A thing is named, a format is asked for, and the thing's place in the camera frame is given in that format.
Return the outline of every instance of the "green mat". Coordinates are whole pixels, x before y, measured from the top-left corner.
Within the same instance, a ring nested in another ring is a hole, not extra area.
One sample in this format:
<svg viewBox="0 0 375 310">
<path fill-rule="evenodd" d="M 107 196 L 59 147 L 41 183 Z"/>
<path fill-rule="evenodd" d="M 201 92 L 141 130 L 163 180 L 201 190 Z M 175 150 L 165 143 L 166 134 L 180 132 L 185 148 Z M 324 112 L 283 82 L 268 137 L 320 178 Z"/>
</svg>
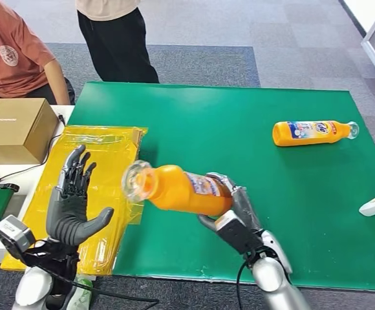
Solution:
<svg viewBox="0 0 375 310">
<path fill-rule="evenodd" d="M 322 119 L 355 121 L 360 135 L 272 142 L 277 121 Z M 141 159 L 246 186 L 262 224 L 288 255 L 295 284 L 375 289 L 375 216 L 358 212 L 375 196 L 375 145 L 348 92 L 92 82 L 69 124 L 148 127 Z M 194 214 L 146 203 L 141 223 L 126 229 L 113 273 L 230 281 L 241 263 Z"/>
</svg>

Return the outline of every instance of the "cardboard box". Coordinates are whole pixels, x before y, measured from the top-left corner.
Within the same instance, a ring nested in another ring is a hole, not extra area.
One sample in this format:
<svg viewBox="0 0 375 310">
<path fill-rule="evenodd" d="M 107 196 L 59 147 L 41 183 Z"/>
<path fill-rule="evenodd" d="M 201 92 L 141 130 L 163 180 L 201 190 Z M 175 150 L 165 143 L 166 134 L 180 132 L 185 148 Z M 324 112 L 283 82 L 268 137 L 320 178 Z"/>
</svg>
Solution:
<svg viewBox="0 0 375 310">
<path fill-rule="evenodd" d="M 58 124 L 43 98 L 0 99 L 0 165 L 42 163 Z"/>
</svg>

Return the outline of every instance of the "logo on shirt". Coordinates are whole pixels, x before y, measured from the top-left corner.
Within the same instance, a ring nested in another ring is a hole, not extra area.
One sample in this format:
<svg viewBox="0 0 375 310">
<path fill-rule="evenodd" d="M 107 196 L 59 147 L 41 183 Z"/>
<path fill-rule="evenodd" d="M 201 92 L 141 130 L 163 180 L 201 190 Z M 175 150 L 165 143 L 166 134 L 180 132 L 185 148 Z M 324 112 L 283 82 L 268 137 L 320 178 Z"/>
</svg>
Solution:
<svg viewBox="0 0 375 310">
<path fill-rule="evenodd" d="M 13 47 L 8 45 L 1 45 L 0 55 L 8 66 L 15 67 L 18 64 L 18 53 Z"/>
</svg>

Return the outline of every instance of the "orange juice bottle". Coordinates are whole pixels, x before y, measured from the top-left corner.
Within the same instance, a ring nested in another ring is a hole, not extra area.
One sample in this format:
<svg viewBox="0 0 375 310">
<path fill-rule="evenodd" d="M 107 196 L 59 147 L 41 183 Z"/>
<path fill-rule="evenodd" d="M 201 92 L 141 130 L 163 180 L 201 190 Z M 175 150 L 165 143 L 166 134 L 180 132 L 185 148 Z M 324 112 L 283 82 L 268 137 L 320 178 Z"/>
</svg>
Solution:
<svg viewBox="0 0 375 310">
<path fill-rule="evenodd" d="M 231 192 L 216 179 L 184 172 L 175 165 L 154 169 L 142 160 L 127 168 L 122 189 L 132 202 L 148 199 L 160 209 L 209 216 L 223 214 L 232 203 Z"/>
<path fill-rule="evenodd" d="M 272 129 L 274 143 L 279 147 L 334 143 L 342 138 L 354 139 L 358 125 L 354 121 L 347 124 L 338 121 L 280 121 Z"/>
</svg>

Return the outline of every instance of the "bottle cap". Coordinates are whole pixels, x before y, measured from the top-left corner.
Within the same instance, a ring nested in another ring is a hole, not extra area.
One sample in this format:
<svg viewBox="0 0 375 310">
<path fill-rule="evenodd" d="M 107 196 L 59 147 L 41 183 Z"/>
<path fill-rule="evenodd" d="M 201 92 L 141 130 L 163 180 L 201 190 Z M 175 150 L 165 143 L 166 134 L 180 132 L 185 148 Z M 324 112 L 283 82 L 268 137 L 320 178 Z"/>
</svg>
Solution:
<svg viewBox="0 0 375 310">
<path fill-rule="evenodd" d="M 348 134 L 348 139 L 355 139 L 357 136 L 358 136 L 358 132 L 360 131 L 360 128 L 358 127 L 358 123 L 354 121 L 351 121 L 348 123 L 350 125 L 350 134 Z"/>
<path fill-rule="evenodd" d="M 122 190 L 131 202 L 147 199 L 155 188 L 156 176 L 150 163 L 136 160 L 122 178 Z"/>
</svg>

